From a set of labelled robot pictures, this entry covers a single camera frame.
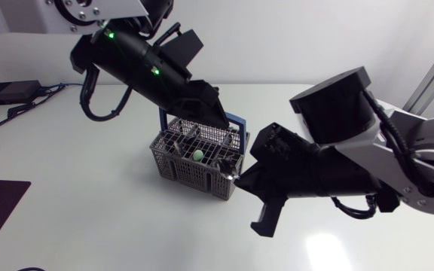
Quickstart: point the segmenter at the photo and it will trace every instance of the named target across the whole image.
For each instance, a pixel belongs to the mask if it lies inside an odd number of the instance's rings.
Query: cable
[[[95,121],[107,121],[111,120],[114,117],[117,117],[122,109],[127,104],[128,98],[130,98],[130,94],[132,93],[132,87],[128,87],[124,96],[121,98],[118,107],[113,110],[110,114],[106,116],[96,116],[90,109],[90,100],[93,92],[95,91],[96,81],[98,80],[99,69],[95,65],[90,65],[87,69],[87,76],[84,79],[83,87],[81,88],[80,93],[80,105],[81,109],[87,117],[91,120]]]
[[[31,111],[32,109],[38,107],[39,105],[44,104],[45,102],[47,102],[53,96],[55,96],[56,94],[58,94],[61,90],[63,90],[68,85],[74,85],[74,84],[57,84],[57,85],[51,86],[51,87],[42,87],[41,89],[44,89],[44,91],[51,90],[51,89],[53,89],[55,87],[58,87],[58,88],[56,90],[54,90],[54,91],[50,91],[49,93],[47,93],[46,98],[44,98],[40,102],[33,103],[33,104],[28,104],[28,105],[20,105],[20,106],[16,107],[16,108],[25,108],[23,110],[20,110],[20,111],[14,110],[14,111],[12,111],[11,109],[15,109],[15,108],[10,108],[8,110],[8,117],[5,120],[0,121],[0,126],[3,125],[3,124],[5,124],[5,123],[7,123],[10,120],[13,120],[16,117],[19,117],[22,114],[25,114],[26,112]]]
[[[398,163],[406,177],[418,186],[418,189],[423,195],[434,196],[434,187],[425,179],[413,158],[414,150],[408,148],[406,141],[403,139],[391,119],[386,115],[384,108],[376,102],[372,94],[369,91],[364,90],[363,95],[377,117],[380,119],[381,131],[387,139],[387,142],[390,144],[390,147],[393,149],[395,158],[398,160]]]
[[[366,196],[366,203],[368,203],[368,210],[356,210],[350,207],[345,206],[343,203],[339,201],[339,199],[335,196],[331,197],[332,202],[335,203],[335,206],[338,207],[341,211],[343,211],[346,215],[349,215],[355,219],[368,219],[372,218],[374,214],[376,214],[376,200],[374,195]]]
[[[38,267],[28,267],[28,268],[20,269],[18,271],[44,271],[44,270]]]

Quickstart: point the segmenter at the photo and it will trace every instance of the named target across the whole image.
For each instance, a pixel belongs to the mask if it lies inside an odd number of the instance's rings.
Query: green ball
[[[200,161],[203,159],[203,151],[201,150],[196,150],[194,152],[194,161]]]

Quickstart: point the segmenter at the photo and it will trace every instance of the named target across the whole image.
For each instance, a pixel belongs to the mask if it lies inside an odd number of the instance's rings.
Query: gray plastic basket
[[[229,199],[234,192],[234,183],[219,174],[215,163],[221,158],[228,159],[241,173],[249,137],[245,120],[227,113],[229,121],[237,123],[239,129],[229,127],[223,130],[181,118],[174,118],[167,125],[165,112],[160,110],[160,116],[162,130],[150,145],[160,175],[221,199]],[[204,153],[198,162],[192,159],[196,150]]]

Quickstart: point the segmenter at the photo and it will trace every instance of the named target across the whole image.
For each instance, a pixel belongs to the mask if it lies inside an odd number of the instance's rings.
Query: black box
[[[0,83],[0,105],[30,103],[41,88],[39,81],[18,81]]]

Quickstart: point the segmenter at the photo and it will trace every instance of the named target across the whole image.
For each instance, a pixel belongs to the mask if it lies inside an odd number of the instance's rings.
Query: blue handle
[[[160,114],[160,129],[163,131],[169,129],[169,124],[167,121],[167,112],[162,108],[158,108],[158,112]],[[240,137],[240,146],[239,152],[240,154],[245,154],[246,152],[246,143],[247,143],[247,125],[246,120],[241,117],[238,117],[234,114],[225,112],[225,116],[229,119],[229,122],[238,125],[239,127],[239,137]]]

